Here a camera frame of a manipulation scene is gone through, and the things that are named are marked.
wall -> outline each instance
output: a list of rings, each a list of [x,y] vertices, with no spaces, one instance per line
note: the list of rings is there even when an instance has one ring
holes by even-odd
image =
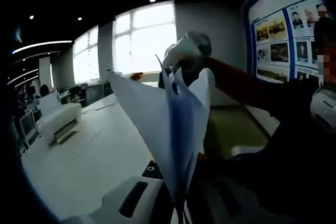
[[[107,71],[113,69],[112,64],[112,28],[113,22],[110,22],[98,31],[98,64],[101,82],[106,82]]]
[[[72,46],[52,62],[54,86],[60,92],[74,87],[74,69],[72,64]]]
[[[39,80],[41,85],[47,85],[51,88],[51,78],[50,78],[50,57],[45,57],[39,59],[38,65]]]
[[[246,71],[246,43],[240,11],[210,4],[176,4],[177,39],[188,30],[207,33],[212,44],[212,57]],[[237,102],[212,88],[211,105],[232,105]]]

photo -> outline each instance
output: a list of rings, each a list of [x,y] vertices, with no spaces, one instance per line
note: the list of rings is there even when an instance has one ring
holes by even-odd
[[[315,81],[319,81],[319,77],[318,76],[313,76],[313,75],[309,75],[309,79],[311,79],[311,80],[315,80]]]
[[[287,32],[285,27],[285,20],[283,18],[279,18],[273,22],[270,22],[268,32],[271,39],[286,39]]]
[[[269,63],[270,62],[270,47],[267,45],[257,46],[257,58],[260,63]]]
[[[307,42],[306,41],[296,42],[296,56],[297,56],[298,60],[308,59],[308,51],[307,51]]]
[[[257,30],[257,41],[269,39],[267,26],[259,26]]]
[[[296,79],[298,79],[298,80],[302,80],[302,79],[305,79],[305,78],[307,78],[307,74],[298,71],[298,74],[297,74],[297,76],[296,76]]]
[[[313,63],[316,64],[316,61],[317,61],[317,47],[316,47],[314,41],[311,42],[311,54],[312,54],[312,58],[313,58]]]
[[[288,62],[288,44],[271,44],[271,61]]]
[[[257,73],[260,76],[284,82],[288,80],[289,68],[272,66],[272,65],[258,66]]]
[[[315,11],[315,10],[312,10],[310,7],[305,7],[304,11],[305,11],[305,15],[307,18],[307,25],[309,27],[313,26],[315,22],[319,20],[319,17],[317,17],[315,14],[317,13],[317,10]]]
[[[303,22],[298,12],[292,12],[292,23],[293,23],[294,29],[296,29],[297,26],[303,28]]]

bright window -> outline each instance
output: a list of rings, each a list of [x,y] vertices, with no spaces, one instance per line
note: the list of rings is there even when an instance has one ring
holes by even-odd
[[[73,49],[73,75],[75,83],[98,80],[98,26],[75,40]]]
[[[124,13],[113,25],[113,69],[115,72],[158,72],[168,46],[175,44],[173,2],[153,4]]]

desk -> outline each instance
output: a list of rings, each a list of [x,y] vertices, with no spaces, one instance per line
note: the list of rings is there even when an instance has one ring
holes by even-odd
[[[60,219],[97,209],[104,194],[130,176],[141,176],[150,161],[118,103],[96,110],[115,101],[111,94],[85,107],[78,133],[53,147],[41,137],[22,156],[32,186]]]

paper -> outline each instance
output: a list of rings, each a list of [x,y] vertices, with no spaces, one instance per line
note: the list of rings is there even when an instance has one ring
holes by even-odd
[[[214,77],[209,69],[203,69],[187,87],[180,69],[169,77],[165,71],[162,74],[165,89],[113,72],[109,79],[117,101],[157,162],[179,212],[202,149],[209,115],[209,85],[214,84]],[[172,89],[173,82],[178,94]]]

